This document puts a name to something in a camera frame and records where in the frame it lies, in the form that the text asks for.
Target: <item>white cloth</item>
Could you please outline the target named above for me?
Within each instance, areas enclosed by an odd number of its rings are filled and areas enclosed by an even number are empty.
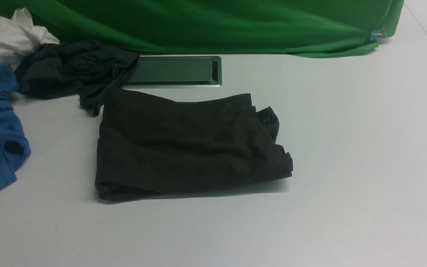
[[[9,63],[13,70],[41,44],[59,43],[46,27],[33,25],[26,8],[15,10],[10,20],[0,17],[0,64]]]

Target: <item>metal clip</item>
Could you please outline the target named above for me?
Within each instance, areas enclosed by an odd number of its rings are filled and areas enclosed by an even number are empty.
[[[387,33],[385,32],[385,29],[373,30],[370,33],[370,41],[385,39],[386,37],[387,37]]]

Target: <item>green fabric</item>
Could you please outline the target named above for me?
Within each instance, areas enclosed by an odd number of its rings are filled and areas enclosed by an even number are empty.
[[[404,0],[0,0],[27,7],[61,41],[99,39],[169,54],[370,52],[373,30],[395,33]]]

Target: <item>white tabletop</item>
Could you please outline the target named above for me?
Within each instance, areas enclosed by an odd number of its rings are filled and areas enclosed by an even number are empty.
[[[427,36],[407,9],[366,56],[224,55],[224,85],[280,119],[293,177],[225,193],[106,205],[98,126],[78,97],[14,109],[32,155],[0,192],[0,267],[427,266]]]

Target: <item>folded black t-shirt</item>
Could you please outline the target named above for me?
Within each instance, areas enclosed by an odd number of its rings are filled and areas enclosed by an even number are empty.
[[[109,90],[97,148],[101,199],[231,189],[291,176],[289,153],[275,144],[279,121],[256,112],[249,94],[175,102]]]

